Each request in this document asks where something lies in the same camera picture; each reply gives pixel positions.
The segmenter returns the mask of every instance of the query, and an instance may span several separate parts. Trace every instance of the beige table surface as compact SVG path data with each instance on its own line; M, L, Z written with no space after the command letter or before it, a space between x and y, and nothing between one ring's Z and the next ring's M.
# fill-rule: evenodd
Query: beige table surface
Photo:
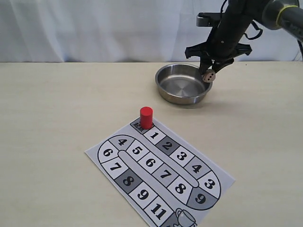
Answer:
M199 226L302 227L303 64L236 62L187 108L165 64L0 64L0 227L146 226L84 154L145 105L236 179Z

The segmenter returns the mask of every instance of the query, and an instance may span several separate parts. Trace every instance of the white curtain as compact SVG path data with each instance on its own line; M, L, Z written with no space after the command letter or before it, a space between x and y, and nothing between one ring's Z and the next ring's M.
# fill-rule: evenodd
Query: white curtain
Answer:
M204 42L199 12L223 0L0 0L1 62L187 61L184 50ZM251 26L248 35L256 31ZM300 60L296 40L264 29L253 52L237 61Z

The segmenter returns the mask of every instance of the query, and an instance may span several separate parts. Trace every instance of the stainless steel bowl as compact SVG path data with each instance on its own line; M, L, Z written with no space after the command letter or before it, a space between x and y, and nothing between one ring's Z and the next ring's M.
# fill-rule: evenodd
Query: stainless steel bowl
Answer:
M186 63L169 64L156 73L159 94L166 101L179 105L200 102L212 88L199 74L199 67Z

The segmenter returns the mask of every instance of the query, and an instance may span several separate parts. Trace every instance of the red game piece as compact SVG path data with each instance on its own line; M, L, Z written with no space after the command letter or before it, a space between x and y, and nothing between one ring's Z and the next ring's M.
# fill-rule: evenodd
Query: red game piece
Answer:
M143 107L140 110L140 126L143 129L150 129L152 127L152 109L150 107Z

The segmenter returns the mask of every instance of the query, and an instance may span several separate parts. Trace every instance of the game board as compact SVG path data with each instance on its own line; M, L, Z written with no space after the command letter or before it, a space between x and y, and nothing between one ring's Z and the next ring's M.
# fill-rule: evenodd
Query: game board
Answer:
M155 118L85 151L151 227L195 227L234 179Z

